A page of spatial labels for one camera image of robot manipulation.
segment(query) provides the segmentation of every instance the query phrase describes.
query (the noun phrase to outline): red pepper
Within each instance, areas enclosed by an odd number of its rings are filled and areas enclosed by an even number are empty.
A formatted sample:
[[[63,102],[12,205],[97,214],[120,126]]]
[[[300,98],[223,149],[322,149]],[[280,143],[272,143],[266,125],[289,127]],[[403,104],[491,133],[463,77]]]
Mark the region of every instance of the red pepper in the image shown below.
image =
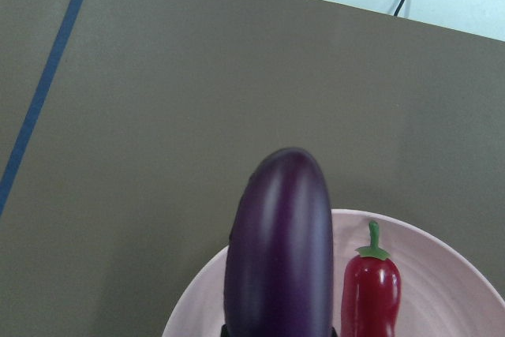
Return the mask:
[[[339,337],[394,337],[402,285],[400,273],[378,246],[379,225],[371,221],[370,246],[346,267]]]

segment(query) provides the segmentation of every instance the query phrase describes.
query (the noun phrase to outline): eggplant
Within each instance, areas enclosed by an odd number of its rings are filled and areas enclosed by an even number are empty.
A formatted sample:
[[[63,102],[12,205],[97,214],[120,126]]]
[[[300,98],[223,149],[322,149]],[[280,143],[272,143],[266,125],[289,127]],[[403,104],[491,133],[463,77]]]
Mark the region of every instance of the eggplant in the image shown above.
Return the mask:
[[[333,234],[324,176],[300,148],[268,156],[249,179],[224,278],[229,337],[330,337]]]

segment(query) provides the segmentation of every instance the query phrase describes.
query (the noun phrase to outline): green stem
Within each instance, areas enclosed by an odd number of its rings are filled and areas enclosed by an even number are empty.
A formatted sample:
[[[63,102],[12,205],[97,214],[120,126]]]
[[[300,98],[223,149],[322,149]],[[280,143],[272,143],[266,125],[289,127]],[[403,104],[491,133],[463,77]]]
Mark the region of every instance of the green stem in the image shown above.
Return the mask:
[[[389,257],[389,253],[379,247],[379,224],[377,221],[372,220],[368,224],[368,228],[370,229],[370,245],[356,249],[357,252],[360,253],[362,258],[369,256],[378,260],[386,260]]]

